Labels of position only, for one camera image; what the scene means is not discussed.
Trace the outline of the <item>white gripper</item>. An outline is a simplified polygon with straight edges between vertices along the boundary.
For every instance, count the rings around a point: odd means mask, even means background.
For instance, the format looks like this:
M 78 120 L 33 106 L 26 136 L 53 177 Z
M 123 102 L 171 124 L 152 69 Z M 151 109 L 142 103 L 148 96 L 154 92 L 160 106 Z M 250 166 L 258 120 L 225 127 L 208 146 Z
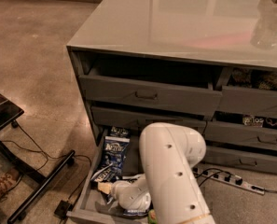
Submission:
M 132 183 L 117 181 L 113 185 L 110 182 L 99 182 L 98 190 L 104 194 L 111 193 L 118 204 L 128 211 L 146 211 L 151 204 L 145 179 L 138 179 Z

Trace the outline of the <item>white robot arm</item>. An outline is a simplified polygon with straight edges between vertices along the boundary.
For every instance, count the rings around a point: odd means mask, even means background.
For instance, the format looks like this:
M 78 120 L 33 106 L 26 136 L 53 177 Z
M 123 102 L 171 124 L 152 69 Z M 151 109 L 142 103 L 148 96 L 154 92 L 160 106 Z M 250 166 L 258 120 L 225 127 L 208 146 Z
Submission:
M 133 183 L 99 183 L 128 210 L 143 210 L 151 199 L 158 224 L 215 224 L 192 168 L 206 152 L 202 135 L 191 128 L 157 122 L 139 138 L 144 173 Z

